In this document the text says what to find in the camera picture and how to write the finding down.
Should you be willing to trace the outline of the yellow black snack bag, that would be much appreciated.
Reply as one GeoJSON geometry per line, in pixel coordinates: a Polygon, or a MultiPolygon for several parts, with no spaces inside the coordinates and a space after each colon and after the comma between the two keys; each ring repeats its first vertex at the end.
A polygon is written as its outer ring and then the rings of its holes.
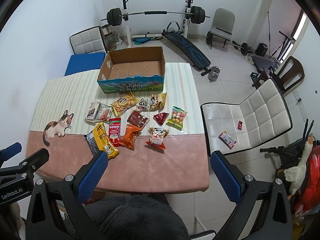
{"type": "Polygon", "coordinates": [[[92,131],[84,135],[84,138],[93,155],[96,155],[99,151],[104,151],[107,154],[108,160],[110,160],[119,154],[119,150],[108,138],[103,122],[98,123],[92,131]]]}

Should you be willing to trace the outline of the white beige Franzzi packet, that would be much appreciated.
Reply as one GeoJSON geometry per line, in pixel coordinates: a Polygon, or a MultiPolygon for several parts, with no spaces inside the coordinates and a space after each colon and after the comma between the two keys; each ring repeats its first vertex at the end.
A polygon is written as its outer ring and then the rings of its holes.
{"type": "Polygon", "coordinates": [[[98,114],[98,111],[99,111],[99,108],[100,108],[100,105],[101,105],[100,102],[92,102],[90,104],[90,107],[89,107],[88,112],[85,117],[85,121],[89,121],[89,122],[95,121],[97,114],[98,114]]]}

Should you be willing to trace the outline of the orange snack bag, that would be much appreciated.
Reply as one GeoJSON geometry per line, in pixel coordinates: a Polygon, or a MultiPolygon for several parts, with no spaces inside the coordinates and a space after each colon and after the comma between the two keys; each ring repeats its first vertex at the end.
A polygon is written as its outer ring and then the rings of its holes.
{"type": "Polygon", "coordinates": [[[124,146],[130,150],[135,149],[136,138],[141,133],[141,128],[131,124],[126,125],[125,134],[119,140],[120,146],[124,146]]]}

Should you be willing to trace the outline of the red rectangular snack packet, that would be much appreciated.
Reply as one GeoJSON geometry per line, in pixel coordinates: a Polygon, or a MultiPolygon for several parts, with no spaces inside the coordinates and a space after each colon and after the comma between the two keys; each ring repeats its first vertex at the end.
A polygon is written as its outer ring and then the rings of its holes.
{"type": "Polygon", "coordinates": [[[113,118],[109,120],[108,138],[114,147],[120,146],[120,127],[121,118],[113,118]]]}

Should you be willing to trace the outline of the dark red jelly packet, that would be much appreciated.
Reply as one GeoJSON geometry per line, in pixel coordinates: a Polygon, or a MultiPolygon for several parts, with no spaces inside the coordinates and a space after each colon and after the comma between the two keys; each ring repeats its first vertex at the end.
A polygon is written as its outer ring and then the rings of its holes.
{"type": "Polygon", "coordinates": [[[133,110],[129,115],[127,122],[133,126],[137,126],[143,129],[146,126],[146,124],[149,122],[149,118],[143,116],[138,111],[133,110]]]}

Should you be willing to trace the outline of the red panda snack bag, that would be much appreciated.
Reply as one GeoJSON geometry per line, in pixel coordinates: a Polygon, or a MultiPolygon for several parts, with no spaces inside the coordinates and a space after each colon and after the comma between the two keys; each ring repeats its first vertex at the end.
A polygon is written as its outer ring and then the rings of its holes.
{"type": "Polygon", "coordinates": [[[155,146],[161,150],[165,150],[165,144],[163,140],[169,134],[169,130],[164,128],[150,127],[149,132],[150,137],[148,141],[146,141],[146,144],[155,146]]]}

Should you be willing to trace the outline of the white goose plush toy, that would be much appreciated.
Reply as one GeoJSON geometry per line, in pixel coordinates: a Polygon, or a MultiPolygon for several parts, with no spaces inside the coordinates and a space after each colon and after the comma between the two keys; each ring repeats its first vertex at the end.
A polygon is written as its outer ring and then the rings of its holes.
{"type": "Polygon", "coordinates": [[[301,188],[306,174],[306,162],[313,148],[314,137],[311,135],[306,141],[302,157],[297,166],[284,170],[285,180],[290,182],[289,196],[292,196],[301,188]]]}

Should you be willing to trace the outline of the black fleece clothing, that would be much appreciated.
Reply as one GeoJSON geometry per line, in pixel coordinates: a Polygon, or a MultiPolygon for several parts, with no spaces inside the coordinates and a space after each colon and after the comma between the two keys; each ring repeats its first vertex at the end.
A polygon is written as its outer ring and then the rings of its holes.
{"type": "Polygon", "coordinates": [[[108,197],[84,210],[104,239],[190,239],[164,194],[108,197]]]}

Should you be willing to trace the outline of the red white packet on chair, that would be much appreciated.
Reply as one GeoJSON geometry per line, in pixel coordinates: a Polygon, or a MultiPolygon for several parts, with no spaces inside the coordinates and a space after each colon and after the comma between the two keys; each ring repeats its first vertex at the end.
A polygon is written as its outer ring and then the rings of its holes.
{"type": "Polygon", "coordinates": [[[226,132],[223,131],[221,132],[221,134],[219,135],[219,139],[231,150],[235,144],[236,141],[232,139],[232,137],[226,132]]]}

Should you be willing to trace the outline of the white cookie packet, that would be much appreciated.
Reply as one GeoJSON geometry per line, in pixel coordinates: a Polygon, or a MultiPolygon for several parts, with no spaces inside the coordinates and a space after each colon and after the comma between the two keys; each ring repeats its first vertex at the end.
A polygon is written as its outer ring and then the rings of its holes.
{"type": "Polygon", "coordinates": [[[95,117],[96,122],[109,122],[111,115],[113,113],[113,107],[105,104],[101,104],[98,111],[97,115],[95,117]]]}

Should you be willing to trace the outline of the white quilted chair right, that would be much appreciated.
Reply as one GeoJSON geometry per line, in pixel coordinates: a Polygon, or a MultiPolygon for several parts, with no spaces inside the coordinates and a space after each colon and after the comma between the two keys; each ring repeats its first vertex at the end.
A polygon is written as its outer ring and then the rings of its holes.
{"type": "Polygon", "coordinates": [[[208,102],[200,109],[208,155],[214,151],[224,155],[248,151],[293,128],[287,103],[271,79],[240,104],[208,102]],[[238,129],[239,121],[242,121],[242,130],[238,129]],[[219,139],[223,131],[236,141],[231,150],[219,139]]]}

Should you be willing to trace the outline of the white quilted chair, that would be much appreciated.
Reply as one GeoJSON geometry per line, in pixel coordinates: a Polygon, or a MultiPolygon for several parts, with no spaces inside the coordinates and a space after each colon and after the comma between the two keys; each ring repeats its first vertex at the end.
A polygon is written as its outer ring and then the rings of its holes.
{"type": "Polygon", "coordinates": [[[69,41],[75,55],[94,53],[107,54],[100,26],[91,27],[73,34],[70,36],[69,41]]]}
{"type": "Polygon", "coordinates": [[[248,151],[293,128],[287,103],[271,79],[240,104],[208,102],[200,109],[208,155],[214,151],[224,155],[248,151]],[[242,130],[238,129],[239,121],[242,121],[242,130]],[[219,139],[223,131],[236,141],[231,150],[219,139]]]}

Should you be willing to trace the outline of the blue cushion pad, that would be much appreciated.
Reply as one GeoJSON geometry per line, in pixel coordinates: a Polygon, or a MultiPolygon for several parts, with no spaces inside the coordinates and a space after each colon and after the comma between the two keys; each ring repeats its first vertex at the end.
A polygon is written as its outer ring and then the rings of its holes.
{"type": "Polygon", "coordinates": [[[65,72],[65,76],[89,70],[100,69],[105,59],[105,53],[72,55],[65,72]]]}

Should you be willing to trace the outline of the yellow biscuit bag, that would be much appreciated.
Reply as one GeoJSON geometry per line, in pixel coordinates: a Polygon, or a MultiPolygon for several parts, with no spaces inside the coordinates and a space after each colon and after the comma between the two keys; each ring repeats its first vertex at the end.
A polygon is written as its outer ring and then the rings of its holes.
{"type": "Polygon", "coordinates": [[[135,106],[139,100],[134,96],[132,92],[129,92],[121,96],[118,100],[111,103],[111,106],[116,117],[122,116],[128,109],[135,106]]]}

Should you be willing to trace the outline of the small white cow packet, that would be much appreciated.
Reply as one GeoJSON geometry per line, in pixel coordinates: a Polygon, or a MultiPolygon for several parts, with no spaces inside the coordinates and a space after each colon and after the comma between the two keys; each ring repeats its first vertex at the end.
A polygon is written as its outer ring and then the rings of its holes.
{"type": "Polygon", "coordinates": [[[141,100],[136,104],[136,111],[138,112],[147,112],[149,109],[150,106],[147,98],[141,98],[141,100]]]}

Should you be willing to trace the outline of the red triangular snack packet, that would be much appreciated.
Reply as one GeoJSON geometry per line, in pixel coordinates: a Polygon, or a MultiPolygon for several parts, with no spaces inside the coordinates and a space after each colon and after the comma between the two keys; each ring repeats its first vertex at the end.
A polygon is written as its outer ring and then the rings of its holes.
{"type": "Polygon", "coordinates": [[[167,117],[168,117],[169,113],[166,113],[166,112],[162,112],[162,113],[158,113],[158,114],[155,114],[153,116],[153,120],[155,120],[155,122],[159,125],[159,126],[162,126],[167,117]]]}

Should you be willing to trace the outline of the white quilted chair left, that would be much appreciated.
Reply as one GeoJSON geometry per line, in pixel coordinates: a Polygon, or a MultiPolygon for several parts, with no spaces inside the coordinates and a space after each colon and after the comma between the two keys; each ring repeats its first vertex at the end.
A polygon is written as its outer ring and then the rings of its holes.
{"type": "Polygon", "coordinates": [[[91,27],[73,34],[70,36],[69,41],[75,55],[94,53],[107,54],[100,26],[91,27]]]}

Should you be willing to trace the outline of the colourful candy balls bag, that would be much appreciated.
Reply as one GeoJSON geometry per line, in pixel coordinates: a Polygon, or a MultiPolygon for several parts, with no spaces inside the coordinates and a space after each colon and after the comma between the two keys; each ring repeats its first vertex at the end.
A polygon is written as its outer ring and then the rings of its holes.
{"type": "Polygon", "coordinates": [[[166,125],[172,126],[178,130],[183,129],[183,122],[187,115],[187,112],[180,107],[173,106],[171,111],[171,117],[167,120],[166,125]]]}

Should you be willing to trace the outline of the yellow panda snack bag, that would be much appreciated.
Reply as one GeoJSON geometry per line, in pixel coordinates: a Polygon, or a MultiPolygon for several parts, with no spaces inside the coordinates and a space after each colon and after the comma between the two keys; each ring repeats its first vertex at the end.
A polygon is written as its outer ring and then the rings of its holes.
{"type": "Polygon", "coordinates": [[[167,98],[167,93],[151,94],[149,111],[152,112],[158,109],[163,109],[165,106],[166,98],[167,98]]]}

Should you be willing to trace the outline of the dark wooden chair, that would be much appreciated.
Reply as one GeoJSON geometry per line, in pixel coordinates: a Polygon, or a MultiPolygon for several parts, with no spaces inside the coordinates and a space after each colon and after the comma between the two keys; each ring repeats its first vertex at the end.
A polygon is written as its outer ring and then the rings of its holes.
{"type": "Polygon", "coordinates": [[[302,64],[295,57],[289,56],[278,72],[272,66],[264,69],[253,81],[252,87],[258,89],[261,86],[261,81],[265,82],[271,79],[280,92],[285,95],[301,83],[304,77],[305,73],[302,64]]]}

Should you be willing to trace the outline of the cardboard milk box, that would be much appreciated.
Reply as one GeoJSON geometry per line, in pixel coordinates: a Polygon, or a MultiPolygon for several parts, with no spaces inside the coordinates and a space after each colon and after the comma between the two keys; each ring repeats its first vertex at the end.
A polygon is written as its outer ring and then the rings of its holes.
{"type": "Polygon", "coordinates": [[[165,59],[162,47],[135,47],[109,52],[97,83],[105,94],[162,91],[165,59]]]}

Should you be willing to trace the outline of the chrome dumbbell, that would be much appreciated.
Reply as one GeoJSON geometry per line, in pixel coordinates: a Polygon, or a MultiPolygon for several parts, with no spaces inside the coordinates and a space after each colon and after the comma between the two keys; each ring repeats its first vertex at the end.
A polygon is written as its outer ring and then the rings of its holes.
{"type": "Polygon", "coordinates": [[[212,66],[210,68],[204,68],[204,71],[201,73],[201,76],[208,75],[208,80],[210,82],[215,82],[220,74],[220,68],[218,66],[212,66]]]}

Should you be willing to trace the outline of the barbell with black plates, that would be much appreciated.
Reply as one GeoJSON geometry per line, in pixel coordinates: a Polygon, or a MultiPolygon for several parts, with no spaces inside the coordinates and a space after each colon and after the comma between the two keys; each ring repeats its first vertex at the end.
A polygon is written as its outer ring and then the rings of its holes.
{"type": "Polygon", "coordinates": [[[119,26],[122,21],[129,18],[129,16],[136,15],[167,15],[167,14],[177,14],[184,15],[187,19],[191,20],[194,24],[201,24],[206,18],[210,16],[206,15],[205,10],[202,7],[192,6],[189,12],[173,12],[173,11],[143,11],[143,12],[133,12],[133,13],[124,13],[120,8],[113,8],[107,14],[106,17],[101,21],[107,21],[109,25],[119,26]]]}

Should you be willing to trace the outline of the black sit-up bench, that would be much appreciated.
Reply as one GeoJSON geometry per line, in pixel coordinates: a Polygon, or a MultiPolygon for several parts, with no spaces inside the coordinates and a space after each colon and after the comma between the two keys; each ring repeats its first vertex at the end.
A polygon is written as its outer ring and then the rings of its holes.
{"type": "Polygon", "coordinates": [[[172,42],[193,64],[198,70],[202,70],[202,76],[210,72],[210,60],[204,55],[204,53],[190,42],[187,38],[180,34],[180,25],[176,22],[178,31],[170,31],[169,28],[172,21],[167,25],[166,29],[163,29],[162,36],[172,42]]]}

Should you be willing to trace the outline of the grey folding chair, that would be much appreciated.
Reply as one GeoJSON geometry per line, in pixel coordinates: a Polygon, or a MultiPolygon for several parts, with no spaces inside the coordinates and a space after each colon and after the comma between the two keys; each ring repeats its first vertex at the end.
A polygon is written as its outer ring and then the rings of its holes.
{"type": "Polygon", "coordinates": [[[224,40],[223,47],[232,39],[235,14],[227,9],[218,8],[215,11],[213,22],[206,36],[206,43],[212,48],[213,37],[224,40]]]}

